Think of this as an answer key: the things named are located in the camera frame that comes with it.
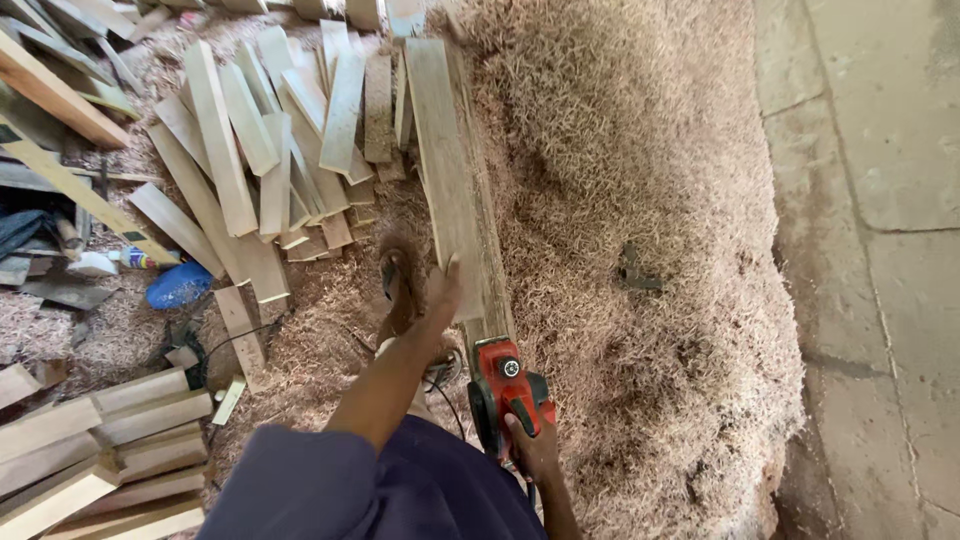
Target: wood scrap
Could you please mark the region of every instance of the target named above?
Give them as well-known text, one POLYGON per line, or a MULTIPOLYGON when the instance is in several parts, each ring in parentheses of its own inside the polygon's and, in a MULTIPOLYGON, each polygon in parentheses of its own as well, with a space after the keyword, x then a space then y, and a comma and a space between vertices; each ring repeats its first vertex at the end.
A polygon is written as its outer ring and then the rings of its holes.
POLYGON ((180 188, 193 215, 197 216, 206 238, 213 246, 217 258, 227 269, 234 284, 243 284, 250 280, 250 274, 244 265, 244 255, 240 242, 227 231, 227 223, 217 198, 210 190, 197 164, 190 158, 183 146, 177 142, 167 126, 157 124, 147 130, 163 162, 170 170, 174 182, 180 188))
POLYGON ((210 421, 211 424, 216 424, 217 426, 225 426, 227 420, 230 418, 230 414, 233 412, 233 408, 236 407, 237 402, 240 401, 240 396, 243 394, 244 388, 247 387, 247 380, 242 375, 234 375, 233 380, 230 382, 230 386, 227 388, 227 395, 224 396, 224 400, 220 402, 220 406, 217 407, 216 414, 213 415, 213 420, 210 421))
POLYGON ((0 463, 0 497, 97 455, 101 450, 100 443, 93 435, 81 431, 4 461, 0 463))
POLYGON ((107 148, 130 144, 125 131, 4 33, 0 33, 0 78, 92 142, 107 148))
POLYGON ((95 455, 0 503, 0 536, 27 540, 120 485, 104 455, 95 455))
POLYGON ((240 290, 235 286, 215 290, 213 294, 217 299, 217 306, 220 307, 224 324, 227 326, 227 334, 230 337, 236 337, 230 343, 233 344, 233 350, 236 351, 237 359, 240 360, 240 368, 247 379, 247 385, 250 386, 252 394, 258 394, 270 387, 270 384, 260 377, 267 366, 267 358, 256 333, 246 333, 253 330, 247 305, 240 296, 240 290))

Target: wooden board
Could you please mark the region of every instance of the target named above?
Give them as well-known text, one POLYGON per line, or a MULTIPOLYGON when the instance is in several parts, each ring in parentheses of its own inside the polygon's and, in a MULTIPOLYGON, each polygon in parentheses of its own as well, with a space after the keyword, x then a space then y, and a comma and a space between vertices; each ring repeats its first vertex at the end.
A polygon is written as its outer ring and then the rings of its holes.
POLYGON ((406 61, 437 260, 445 270, 450 257, 459 255, 464 295, 454 322, 475 319, 484 313, 478 271, 481 248, 444 43, 407 39, 406 61))
POLYGON ((188 392, 190 385, 182 367, 163 371, 117 384, 90 394, 102 414, 111 414, 127 407, 188 392))
POLYGON ((116 469, 96 455, 0 504, 0 537, 27 540, 120 484, 116 469))
POLYGON ((363 90, 365 60, 353 51, 340 53, 337 75, 330 92, 320 167, 347 174, 353 163, 353 137, 363 90))
POLYGON ((410 85, 407 84, 407 63, 404 53, 396 66, 396 111, 394 113, 394 133, 396 146, 405 151, 410 144, 410 129, 414 125, 414 105, 410 101, 410 85))
POLYGON ((84 13, 96 18, 123 39, 129 39, 136 25, 113 8, 111 0, 70 0, 84 13))
POLYGON ((106 414, 104 423, 94 428, 93 434, 115 446, 168 430, 211 412, 213 404, 210 395, 201 388, 106 414))
POLYGON ((28 454, 0 463, 0 497, 99 454, 100 443, 81 431, 28 454))
POLYGON ((155 185, 144 184, 127 198, 214 278, 227 273, 206 234, 155 185))
POLYGON ((157 102, 154 110, 160 120, 170 128, 170 132, 183 145, 183 148, 190 153, 190 156, 206 173, 206 176, 212 178, 213 171, 210 169, 210 159, 206 155, 204 136, 200 133, 200 124, 193 114, 187 110, 182 100, 176 95, 170 96, 157 102))
POLYGON ((107 148, 130 144, 127 132, 2 32, 0 78, 92 142, 107 148))
POLYGON ((285 112, 263 117, 280 163, 260 179, 260 234, 290 230, 290 115, 285 112))
POLYGON ((0 428, 0 463, 33 452, 103 422, 90 398, 80 398, 0 428))
POLYGON ((12 405, 43 387, 39 380, 27 371, 22 364, 14 364, 0 371, 0 408, 12 405))
POLYGON ((73 516, 70 516, 70 519, 67 521, 72 522, 86 516, 112 512, 121 508, 129 508, 179 493, 202 490, 204 489, 204 473, 206 470, 206 465, 201 465, 199 467, 177 471, 176 473, 169 473, 154 479, 124 484, 120 489, 108 493, 96 502, 81 509, 73 516))
POLYGON ((384 163, 393 159, 390 152, 394 146, 392 79, 389 56, 372 56, 367 59, 363 152, 364 158, 373 163, 384 163))
MULTIPOLYGON (((253 322, 240 296, 240 289, 235 286, 225 287, 213 291, 213 295, 217 299, 217 306, 220 307, 220 314, 224 318, 227 334, 230 337, 253 330, 253 322)), ((240 368, 243 369, 251 393, 257 394, 269 388, 269 384, 261 381, 264 378, 259 377, 267 366, 267 358, 256 332, 237 337, 230 343, 233 344, 233 350, 236 351, 237 359, 240 360, 240 368)))
POLYGON ((324 239, 329 249, 353 243, 353 237, 350 236, 350 227, 347 225, 347 219, 343 212, 325 217, 320 225, 324 228, 324 239))
POLYGON ((247 86, 253 93, 253 100, 260 109, 260 114, 271 114, 281 112, 280 103, 276 100, 274 87, 267 78, 267 72, 263 70, 260 59, 256 57, 253 45, 248 41, 240 43, 237 48, 237 56, 234 59, 244 78, 247 80, 247 86))
POLYGON ((183 63, 190 81, 190 95, 199 115, 197 121, 204 136, 206 154, 210 158, 217 195, 220 204, 230 210, 224 215, 227 231, 232 236, 256 231, 256 212, 240 166, 210 45, 202 40, 197 41, 184 53, 183 63))
POLYGON ((132 43, 139 42, 140 39, 143 39, 150 32, 159 28, 159 26, 163 24, 163 21, 170 18, 170 15, 170 8, 162 5, 157 6, 153 11, 143 15, 143 18, 140 19, 140 22, 136 23, 136 28, 127 40, 132 43))
POLYGON ((217 426, 225 426, 227 424, 227 420, 229 420, 230 414, 233 412, 233 408, 236 407, 237 402, 240 401, 240 396, 243 394, 243 390, 246 387, 247 380, 244 378, 244 376, 233 376, 233 380, 230 382, 230 386, 227 388, 227 394, 220 402, 220 406, 217 407, 217 412, 213 415, 213 420, 210 421, 211 424, 216 424, 217 426))
POLYGON ((358 30, 380 30, 376 0, 347 0, 347 20, 358 30))
POLYGON ((220 68, 220 85, 224 91, 230 123, 247 156, 250 169, 254 175, 263 176, 280 160, 270 136, 267 135, 267 126, 263 123, 247 80, 235 63, 231 62, 220 68))

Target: cut wood piece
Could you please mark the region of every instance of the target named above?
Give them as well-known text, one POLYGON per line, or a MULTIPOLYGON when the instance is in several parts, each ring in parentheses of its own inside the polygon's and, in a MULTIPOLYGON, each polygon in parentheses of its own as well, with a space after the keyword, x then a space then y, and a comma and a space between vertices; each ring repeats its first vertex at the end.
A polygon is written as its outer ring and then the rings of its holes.
POLYGON ((225 426, 227 420, 230 418, 230 414, 233 412, 233 408, 236 407, 237 402, 240 401, 240 396, 243 394, 244 388, 247 387, 247 380, 242 375, 234 375, 233 380, 230 382, 229 388, 227 388, 227 394, 224 396, 224 400, 220 402, 220 406, 217 407, 217 413, 213 415, 213 420, 210 421, 211 424, 216 424, 217 426, 225 426))
POLYGON ((189 390, 183 368, 173 367, 94 392, 90 397, 103 414, 111 414, 189 390))
MULTIPOLYGON (((213 295, 217 299, 217 306, 220 307, 220 314, 224 318, 227 334, 230 337, 253 330, 253 322, 247 311, 247 305, 240 296, 240 289, 235 286, 226 287, 213 291, 213 295)), ((240 360, 240 368, 243 369, 251 393, 257 394, 269 388, 270 385, 261 381, 264 378, 260 377, 267 366, 267 359, 256 333, 251 332, 236 337, 230 343, 233 344, 233 350, 236 351, 237 359, 240 360)))
POLYGON ((115 446, 168 430, 211 412, 213 412, 213 403, 210 401, 210 395, 201 388, 106 414, 104 423, 94 428, 93 434, 115 446))
POLYGON ((358 30, 380 30, 376 0, 347 0, 347 20, 358 30))
POLYGON ((276 94, 274 93, 274 87, 271 85, 270 79, 267 78, 267 73, 263 70, 263 65, 260 64, 260 60, 256 57, 256 52, 253 51, 253 45, 247 41, 240 43, 234 61, 237 66, 240 67, 240 71, 243 72, 243 76, 247 80, 247 86, 250 87, 250 91, 253 93, 253 100, 260 109, 260 114, 281 112, 280 103, 276 100, 276 94))
POLYGON ((265 15, 269 12, 264 0, 223 0, 223 2, 224 7, 229 12, 256 13, 259 15, 265 15))
POLYGON ((407 63, 401 50, 396 65, 396 111, 394 132, 396 146, 406 150, 410 144, 410 128, 414 125, 414 105, 410 101, 410 85, 407 83, 407 63))
POLYGON ((0 497, 97 455, 101 450, 100 443, 93 435, 81 431, 28 454, 4 461, 0 463, 0 497))
POLYGON ((364 158, 373 163, 385 163, 393 159, 390 152, 394 146, 392 79, 389 56, 372 56, 367 59, 363 152, 364 158))
MULTIPOLYGON (((66 0, 58 0, 60 2, 66 3, 66 0)), ((110 42, 107 41, 106 37, 97 37, 97 45, 100 45, 100 49, 104 51, 104 54, 107 55, 107 58, 110 59, 110 63, 113 64, 113 67, 117 70, 117 75, 120 76, 120 79, 124 83, 130 85, 130 88, 133 89, 133 93, 140 97, 144 97, 147 93, 146 88, 143 87, 143 84, 140 83, 140 80, 137 79, 127 65, 123 62, 123 59, 120 58, 120 55, 113 50, 113 46, 110 45, 110 42)))
POLYGON ((27 540, 120 485, 104 455, 69 467, 0 504, 0 536, 27 540))
POLYGON ((289 233, 283 233, 280 235, 280 248, 289 250, 290 248, 300 245, 301 243, 310 239, 310 235, 306 231, 297 229, 296 231, 290 231, 289 233))
POLYGON ((113 8, 111 0, 70 0, 70 3, 89 13, 123 39, 129 39, 136 29, 127 17, 113 8))
POLYGON ((372 205, 376 202, 376 194, 373 192, 373 182, 347 185, 344 191, 347 193, 347 200, 351 206, 372 205))
POLYGON ((217 253, 217 258, 227 269, 230 279, 243 284, 250 279, 244 266, 243 251, 239 241, 227 232, 224 214, 213 191, 206 184, 197 164, 177 142, 174 134, 163 124, 147 130, 163 162, 166 163, 183 198, 197 216, 206 238, 217 253))
POLYGON ((325 217, 320 225, 324 228, 324 238, 328 248, 335 249, 353 242, 353 237, 350 236, 350 227, 347 225, 347 219, 342 212, 325 217))
POLYGON ((286 33, 279 26, 272 26, 256 35, 256 44, 263 55, 263 66, 270 74, 270 82, 274 84, 274 90, 280 92, 283 88, 283 72, 297 67, 293 55, 290 54, 286 33))
POLYGON ((190 153, 190 156, 206 173, 206 176, 213 178, 210 159, 207 157, 206 147, 204 147, 204 136, 200 133, 200 124, 197 123, 194 115, 187 110, 182 100, 178 96, 170 96, 158 102, 154 106, 154 110, 160 120, 170 128, 170 132, 183 145, 183 148, 190 153))
POLYGON ((337 59, 337 72, 330 92, 330 105, 320 152, 320 167, 347 174, 353 164, 353 137, 363 90, 364 58, 343 51, 337 59))
POLYGON ((479 318, 484 315, 484 305, 476 208, 457 128, 444 42, 407 39, 406 61, 437 260, 443 271, 454 253, 461 261, 464 294, 454 322, 479 318))
POLYGON ((267 114, 263 122, 280 163, 260 179, 260 234, 283 234, 290 230, 290 115, 267 114))
POLYGON ((233 130, 240 139, 240 146, 247 156, 250 169, 256 176, 263 176, 279 162, 276 149, 267 126, 263 123, 260 109, 253 100, 247 80, 235 63, 220 68, 220 85, 224 91, 227 113, 233 130))
POLYGON ((128 483, 203 463, 207 450, 203 435, 196 431, 135 448, 118 449, 117 457, 124 464, 120 479, 128 483))
POLYGON ((157 540, 204 522, 204 504, 195 494, 164 499, 87 516, 60 524, 46 540, 157 540))
POLYGON ((127 40, 132 43, 139 42, 140 39, 143 39, 150 32, 159 28, 159 26, 163 24, 163 21, 170 18, 170 15, 170 8, 163 5, 157 6, 152 12, 143 15, 143 18, 140 19, 140 22, 136 23, 136 28, 127 40))
POLYGON ((0 33, 0 78, 94 143, 108 148, 130 144, 125 131, 4 33, 0 33))
POLYGON ((34 394, 43 387, 39 380, 30 375, 27 368, 21 364, 14 364, 0 371, 0 408, 12 405, 27 396, 34 394))
POLYGON ((206 465, 201 465, 199 467, 177 471, 176 473, 169 473, 154 479, 124 484, 120 489, 105 495, 73 516, 70 516, 68 522, 86 516, 112 512, 121 508, 129 508, 180 493, 200 491, 204 489, 204 473, 206 469, 206 465))
POLYGON ((202 40, 197 41, 183 55, 183 63, 187 79, 190 80, 190 95, 199 115, 197 120, 204 136, 206 154, 210 158, 217 195, 220 204, 229 209, 224 216, 227 231, 233 236, 256 231, 256 212, 240 166, 210 45, 202 40))
POLYGON ((155 185, 142 185, 128 199, 214 278, 219 280, 227 273, 206 234, 155 185))

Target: dark cloth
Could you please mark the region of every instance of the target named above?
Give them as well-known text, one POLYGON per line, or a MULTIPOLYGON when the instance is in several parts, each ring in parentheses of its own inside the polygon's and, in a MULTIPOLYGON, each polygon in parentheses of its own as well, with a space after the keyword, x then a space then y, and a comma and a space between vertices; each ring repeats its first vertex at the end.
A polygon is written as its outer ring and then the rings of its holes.
POLYGON ((407 415, 376 458, 362 437, 259 428, 198 540, 546 539, 516 478, 407 415))

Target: wooden plank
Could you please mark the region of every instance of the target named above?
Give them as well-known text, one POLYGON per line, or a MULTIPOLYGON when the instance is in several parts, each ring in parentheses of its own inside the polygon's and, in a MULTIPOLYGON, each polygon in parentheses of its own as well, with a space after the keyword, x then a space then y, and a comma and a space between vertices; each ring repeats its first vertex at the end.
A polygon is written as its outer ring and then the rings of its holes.
POLYGON ((190 153, 190 156, 206 173, 206 176, 213 178, 210 158, 207 157, 206 147, 204 146, 204 136, 200 133, 200 124, 193 114, 187 110, 182 100, 176 95, 170 96, 158 102, 154 106, 154 110, 160 120, 170 128, 170 132, 183 145, 183 148, 190 153))
POLYGON ((330 105, 320 152, 320 167, 347 174, 353 162, 353 137, 363 90, 364 58, 353 51, 341 52, 337 75, 330 92, 330 105))
POLYGON ((480 246, 471 178, 457 128, 444 43, 407 39, 407 75, 420 142, 423 188, 430 207, 434 246, 442 270, 457 253, 462 262, 463 301, 454 322, 482 317, 480 246))
POLYGON ((410 144, 410 129, 414 125, 414 105, 410 101, 410 85, 407 83, 407 63, 400 51, 396 65, 396 111, 394 113, 394 133, 396 146, 406 151, 410 144))
POLYGON ((132 34, 127 38, 131 43, 137 43, 140 39, 146 37, 150 32, 159 28, 163 21, 170 18, 170 8, 160 5, 157 6, 153 11, 143 15, 143 18, 140 19, 140 22, 136 23, 136 28, 133 29, 132 34))
POLYGON ((166 439, 149 445, 117 450, 124 464, 120 479, 124 483, 146 479, 206 461, 207 450, 200 431, 166 439))
POLYGON ((263 122, 280 163, 260 179, 260 233, 281 234, 290 230, 290 115, 267 114, 263 122))
POLYGON ((173 367, 94 392, 90 397, 101 413, 111 414, 189 390, 190 385, 187 384, 183 368, 173 367))
POLYGON ((213 415, 213 420, 210 421, 211 424, 216 424, 217 426, 225 426, 227 424, 227 420, 229 420, 230 414, 233 412, 233 408, 236 407, 237 402, 240 401, 240 396, 243 394, 243 390, 246 387, 247 380, 244 379, 244 376, 233 376, 233 380, 230 382, 229 388, 227 388, 227 394, 224 396, 224 400, 220 402, 220 406, 217 407, 217 413, 213 415))
MULTIPOLYGON (((217 306, 220 307, 220 314, 224 318, 227 334, 230 337, 253 330, 253 322, 247 311, 247 305, 240 296, 240 289, 235 286, 225 287, 213 291, 213 295, 217 299, 217 306)), ((243 369, 251 393, 258 394, 269 388, 270 385, 261 381, 264 378, 260 377, 267 366, 267 359, 256 333, 247 333, 233 339, 230 343, 233 344, 233 350, 236 351, 237 359, 240 360, 240 368, 243 369)))
POLYGON ((96 455, 0 504, 0 537, 27 540, 120 484, 116 469, 96 455))
POLYGON ((392 68, 389 56, 367 59, 364 83, 364 158, 373 163, 385 163, 393 156, 394 126, 391 122, 392 68))
POLYGON ((350 236, 350 227, 347 225, 347 219, 343 212, 325 217, 320 225, 324 228, 324 238, 328 248, 335 249, 353 243, 353 237, 350 236))
MULTIPOLYGON (((66 0, 58 0, 60 2, 66 3, 66 0)), ((110 63, 113 64, 113 67, 117 70, 117 75, 120 76, 120 79, 123 82, 130 85, 133 93, 140 97, 144 97, 147 94, 147 89, 143 87, 143 84, 140 83, 140 80, 133 75, 127 65, 123 62, 123 59, 120 58, 120 55, 113 50, 113 46, 110 45, 110 42, 107 41, 106 37, 97 37, 97 45, 100 46, 100 49, 104 51, 104 54, 107 55, 107 58, 110 59, 110 63)))
POLYGON ((270 136, 267 135, 267 126, 263 123, 247 80, 235 63, 231 62, 220 68, 220 85, 224 91, 230 123, 240 139, 240 146, 247 156, 250 169, 254 175, 263 176, 280 160, 270 136))
POLYGON ((206 234, 155 185, 144 184, 127 198, 214 278, 227 273, 206 234))
POLYGON ((0 78, 92 142, 107 148, 130 144, 125 131, 4 33, 0 33, 0 78))
POLYGON ((100 443, 88 431, 81 431, 0 463, 0 497, 99 454, 100 443))
POLYGON ((99 426, 103 420, 90 398, 80 398, 0 428, 0 463, 99 426))
POLYGON ((380 30, 376 0, 347 0, 347 20, 358 30, 380 30))
POLYGON ((206 465, 201 465, 154 479, 124 484, 120 489, 106 494, 70 516, 68 523, 86 516, 129 508, 180 493, 200 491, 204 489, 204 473, 206 470, 206 465))
POLYGON ((199 115, 197 120, 210 158, 217 195, 220 204, 230 209, 224 215, 227 231, 232 236, 256 231, 256 213, 240 166, 210 45, 203 40, 197 41, 184 53, 183 63, 187 79, 190 80, 190 95, 199 115))
POLYGON ((203 501, 180 494, 60 524, 46 540, 154 540, 204 522, 203 501))
POLYGON ((136 29, 127 17, 113 8, 111 0, 70 0, 70 3, 89 13, 123 39, 129 39, 136 29))
POLYGON ((263 70, 263 65, 260 64, 260 60, 256 57, 256 52, 253 51, 253 45, 248 41, 240 43, 234 61, 237 66, 240 67, 244 78, 247 79, 247 86, 250 87, 253 93, 253 100, 260 109, 260 114, 282 112, 280 103, 276 100, 276 94, 274 93, 270 79, 267 78, 267 73, 263 70))
POLYGON ((0 408, 12 405, 43 387, 39 380, 27 371, 22 364, 14 364, 0 371, 0 408))
POLYGON ((244 264, 244 253, 240 242, 229 235, 220 204, 217 203, 213 191, 207 186, 196 163, 165 125, 157 124, 148 129, 147 134, 150 135, 160 157, 174 177, 174 182, 180 188, 186 203, 193 210, 193 215, 197 216, 197 221, 206 233, 206 238, 213 246, 217 258, 227 269, 230 279, 235 284, 247 282, 250 274, 244 264))

